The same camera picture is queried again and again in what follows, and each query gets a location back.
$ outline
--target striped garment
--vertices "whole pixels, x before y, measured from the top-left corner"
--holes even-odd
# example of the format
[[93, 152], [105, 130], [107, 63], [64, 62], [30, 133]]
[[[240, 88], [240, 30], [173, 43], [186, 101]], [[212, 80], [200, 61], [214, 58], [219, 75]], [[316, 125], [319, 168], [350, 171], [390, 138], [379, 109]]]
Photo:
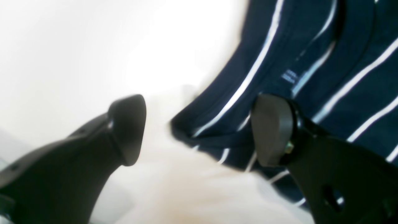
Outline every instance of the striped garment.
[[396, 0], [252, 0], [234, 55], [173, 118], [173, 135], [220, 164], [261, 171], [306, 208], [285, 168], [256, 161], [249, 114], [259, 93], [295, 100], [331, 134], [398, 165], [397, 8]]

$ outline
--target navy blue cloth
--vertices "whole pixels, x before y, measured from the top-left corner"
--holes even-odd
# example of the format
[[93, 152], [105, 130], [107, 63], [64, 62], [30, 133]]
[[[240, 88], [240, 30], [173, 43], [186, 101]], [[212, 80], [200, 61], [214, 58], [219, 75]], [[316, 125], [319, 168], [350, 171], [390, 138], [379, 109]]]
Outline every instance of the navy blue cloth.
[[261, 171], [283, 196], [307, 207], [283, 168], [255, 160], [248, 115], [259, 93], [272, 93], [294, 99], [333, 135], [398, 165], [397, 8], [395, 0], [251, 0], [234, 55], [172, 119], [173, 135], [227, 166]]

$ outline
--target white wall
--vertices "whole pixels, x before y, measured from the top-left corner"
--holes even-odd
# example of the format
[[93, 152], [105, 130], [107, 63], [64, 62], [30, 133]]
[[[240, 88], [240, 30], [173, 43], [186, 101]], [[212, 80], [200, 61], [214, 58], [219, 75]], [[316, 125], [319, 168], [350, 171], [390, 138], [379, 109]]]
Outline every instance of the white wall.
[[12, 162], [141, 93], [142, 153], [111, 176], [93, 222], [290, 223], [295, 213], [311, 222], [275, 193], [278, 203], [264, 199], [255, 174], [217, 166], [168, 133], [170, 118], [235, 50], [246, 7], [247, 0], [1, 0], [0, 157]]

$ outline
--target navy striped fabric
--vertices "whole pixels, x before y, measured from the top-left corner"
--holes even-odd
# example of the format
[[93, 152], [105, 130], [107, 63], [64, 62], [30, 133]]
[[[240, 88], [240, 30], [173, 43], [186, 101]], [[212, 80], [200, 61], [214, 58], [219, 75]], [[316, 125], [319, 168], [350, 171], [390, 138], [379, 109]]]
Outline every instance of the navy striped fabric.
[[259, 170], [307, 207], [283, 168], [260, 167], [250, 108], [294, 99], [333, 135], [398, 165], [398, 1], [252, 0], [242, 39], [213, 83], [172, 120], [173, 135], [219, 163]]

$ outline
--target white background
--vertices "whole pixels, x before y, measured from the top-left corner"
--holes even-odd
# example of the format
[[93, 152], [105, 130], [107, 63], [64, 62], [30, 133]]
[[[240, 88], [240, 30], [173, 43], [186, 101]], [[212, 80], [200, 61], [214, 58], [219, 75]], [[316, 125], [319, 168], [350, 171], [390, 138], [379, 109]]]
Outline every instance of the white background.
[[136, 165], [109, 179], [98, 224], [311, 223], [255, 173], [175, 141], [168, 121], [222, 69], [247, 0], [1, 0], [0, 157], [64, 138], [140, 93], [147, 125]]

